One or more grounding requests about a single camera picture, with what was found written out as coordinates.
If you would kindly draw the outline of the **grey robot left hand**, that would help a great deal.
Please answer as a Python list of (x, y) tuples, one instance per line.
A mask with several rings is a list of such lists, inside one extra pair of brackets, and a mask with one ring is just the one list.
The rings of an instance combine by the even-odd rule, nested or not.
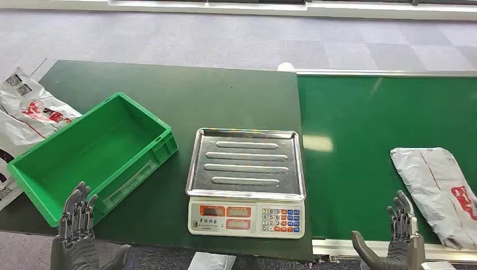
[(58, 224), (58, 235), (52, 240), (50, 269), (123, 269), (127, 266), (131, 245), (118, 248), (113, 259), (100, 265), (93, 230), (96, 194), (88, 199), (91, 188), (79, 182), (65, 200)]

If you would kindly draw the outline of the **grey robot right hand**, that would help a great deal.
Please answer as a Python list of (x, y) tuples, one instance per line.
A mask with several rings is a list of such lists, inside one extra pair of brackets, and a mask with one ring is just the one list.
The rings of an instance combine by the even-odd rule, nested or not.
[(364, 269), (421, 269), (425, 263), (425, 241), (419, 234), (410, 199), (403, 191), (398, 190), (393, 202), (395, 207), (386, 208), (391, 225), (391, 239), (386, 257), (378, 256), (367, 246), (360, 232), (351, 232), (353, 248), (360, 256)]

